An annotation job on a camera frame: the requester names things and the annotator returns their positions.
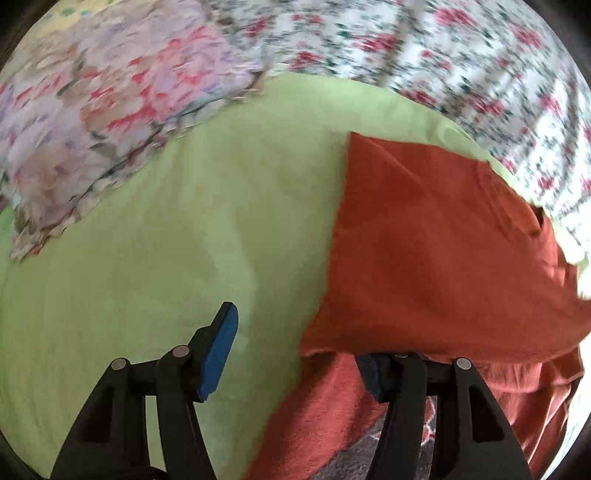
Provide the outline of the red knit sweater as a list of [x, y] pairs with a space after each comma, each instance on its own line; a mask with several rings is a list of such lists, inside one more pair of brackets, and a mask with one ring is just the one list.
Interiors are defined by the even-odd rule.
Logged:
[[544, 211], [485, 162], [353, 134], [328, 289], [301, 336], [300, 384], [267, 424], [252, 479], [308, 479], [384, 413], [359, 354], [474, 361], [534, 477], [557, 452], [590, 304]]

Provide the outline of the light green bed sheet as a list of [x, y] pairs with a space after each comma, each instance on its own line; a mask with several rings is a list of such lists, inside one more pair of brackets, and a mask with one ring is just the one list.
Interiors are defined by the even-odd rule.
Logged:
[[[4, 477], [54, 479], [109, 364], [161, 357], [231, 302], [238, 333], [195, 411], [213, 479], [251, 479], [267, 424], [301, 381], [353, 134], [485, 162], [520, 196], [501, 163], [431, 109], [351, 80], [273, 79], [259, 99], [169, 141], [40, 253], [2, 264]], [[368, 479], [388, 411], [379, 404], [360, 442], [309, 479]]]

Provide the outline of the pastel floral pillow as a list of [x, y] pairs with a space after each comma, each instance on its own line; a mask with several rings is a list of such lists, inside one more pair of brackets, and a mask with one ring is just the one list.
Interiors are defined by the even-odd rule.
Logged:
[[120, 1], [22, 42], [1, 72], [12, 258], [39, 252], [148, 151], [245, 94], [262, 72], [200, 1]]

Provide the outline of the white red floral bedsheet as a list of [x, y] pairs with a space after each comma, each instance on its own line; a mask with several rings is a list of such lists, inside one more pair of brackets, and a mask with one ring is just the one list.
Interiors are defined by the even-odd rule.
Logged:
[[590, 88], [522, 1], [212, 1], [214, 20], [276, 74], [391, 89], [460, 125], [590, 253]]

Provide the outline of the yellow dotted pillow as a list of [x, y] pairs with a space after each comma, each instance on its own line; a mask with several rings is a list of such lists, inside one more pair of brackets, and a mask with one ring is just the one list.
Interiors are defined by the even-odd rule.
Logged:
[[33, 37], [42, 37], [49, 33], [63, 30], [85, 17], [97, 14], [118, 3], [119, 0], [58, 1], [31, 27], [29, 34]]

